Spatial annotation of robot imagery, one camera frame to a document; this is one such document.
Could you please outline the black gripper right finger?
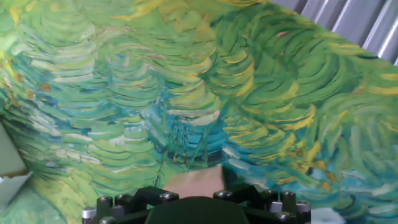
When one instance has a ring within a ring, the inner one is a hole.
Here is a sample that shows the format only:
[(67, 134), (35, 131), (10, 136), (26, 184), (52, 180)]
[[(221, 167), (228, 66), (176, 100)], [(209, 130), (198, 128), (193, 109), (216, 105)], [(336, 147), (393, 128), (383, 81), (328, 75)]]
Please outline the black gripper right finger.
[(241, 184), (219, 190), (213, 198), (237, 206), (244, 223), (310, 224), (312, 220), (310, 203), (297, 200), (291, 191), (259, 191), (254, 185)]

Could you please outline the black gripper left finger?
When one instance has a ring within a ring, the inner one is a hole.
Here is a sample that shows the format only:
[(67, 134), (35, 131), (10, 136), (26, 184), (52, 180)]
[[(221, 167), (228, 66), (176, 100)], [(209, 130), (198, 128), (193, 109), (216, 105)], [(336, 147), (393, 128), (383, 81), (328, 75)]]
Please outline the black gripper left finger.
[(82, 210), (82, 224), (115, 223), (117, 219), (146, 211), (148, 205), (155, 207), (176, 201), (179, 198), (179, 194), (175, 192), (152, 186), (139, 188), (134, 195), (100, 196), (97, 198), (95, 206), (89, 206)]

